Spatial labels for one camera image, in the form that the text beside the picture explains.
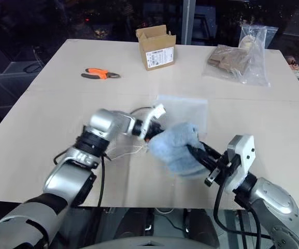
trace barcode label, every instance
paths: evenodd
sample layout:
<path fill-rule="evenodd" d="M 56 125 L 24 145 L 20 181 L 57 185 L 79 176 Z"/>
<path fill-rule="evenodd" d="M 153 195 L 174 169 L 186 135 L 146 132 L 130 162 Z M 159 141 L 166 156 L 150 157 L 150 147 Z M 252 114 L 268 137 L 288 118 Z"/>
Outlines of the barcode label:
<path fill-rule="evenodd" d="M 147 52 L 146 59 L 148 68 L 167 64 L 174 60 L 174 48 L 163 48 Z"/>

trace cardboard box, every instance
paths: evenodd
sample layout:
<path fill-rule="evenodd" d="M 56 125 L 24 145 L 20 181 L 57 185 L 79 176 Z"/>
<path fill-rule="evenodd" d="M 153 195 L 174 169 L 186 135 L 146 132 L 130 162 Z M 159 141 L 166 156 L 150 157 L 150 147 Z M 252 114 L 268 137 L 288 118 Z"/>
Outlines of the cardboard box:
<path fill-rule="evenodd" d="M 166 33 L 166 26 L 146 27 L 136 30 L 141 58 L 146 70 L 153 70 L 175 63 L 176 36 Z"/>

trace table surface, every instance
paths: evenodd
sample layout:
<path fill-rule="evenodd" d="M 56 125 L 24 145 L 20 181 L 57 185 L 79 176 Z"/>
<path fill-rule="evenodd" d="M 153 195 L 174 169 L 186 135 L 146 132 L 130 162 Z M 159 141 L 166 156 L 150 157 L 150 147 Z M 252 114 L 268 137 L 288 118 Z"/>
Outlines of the table surface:
<path fill-rule="evenodd" d="M 246 86 L 204 77 L 213 47 L 176 46 L 175 65 L 147 72 L 137 43 L 67 40 L 0 124 L 0 201 L 41 194 L 52 158 L 74 143 L 99 108 L 129 112 L 158 94 L 208 99 L 204 141 L 223 152 L 236 134 L 253 134 L 251 172 L 285 188 L 299 205 L 299 82 L 278 50 L 266 50 L 272 86 Z M 106 68 L 120 79 L 80 77 Z M 212 208 L 217 189 L 203 179 L 173 176 L 145 150 L 106 163 L 103 206 Z M 98 175 L 84 205 L 95 206 Z M 233 195 L 221 208 L 234 209 Z"/>

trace pliers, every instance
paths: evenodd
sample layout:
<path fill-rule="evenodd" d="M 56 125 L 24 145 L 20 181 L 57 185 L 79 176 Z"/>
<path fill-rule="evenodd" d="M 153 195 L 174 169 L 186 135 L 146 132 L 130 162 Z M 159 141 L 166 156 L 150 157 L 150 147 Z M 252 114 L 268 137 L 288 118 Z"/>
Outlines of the pliers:
<path fill-rule="evenodd" d="M 108 70 L 99 68 L 86 68 L 85 71 L 89 74 L 81 74 L 81 76 L 88 79 L 120 78 L 119 74 L 111 73 Z"/>

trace blue towel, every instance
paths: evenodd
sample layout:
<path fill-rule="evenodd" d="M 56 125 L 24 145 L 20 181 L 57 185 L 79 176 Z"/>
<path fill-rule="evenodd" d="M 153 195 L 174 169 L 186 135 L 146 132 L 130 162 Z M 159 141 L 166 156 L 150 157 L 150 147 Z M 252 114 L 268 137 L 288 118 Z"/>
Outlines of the blue towel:
<path fill-rule="evenodd" d="M 191 123 L 180 123 L 153 137 L 148 147 L 177 175 L 195 178 L 208 174 L 209 171 L 191 155 L 188 144 L 204 150 L 198 140 L 197 127 Z"/>

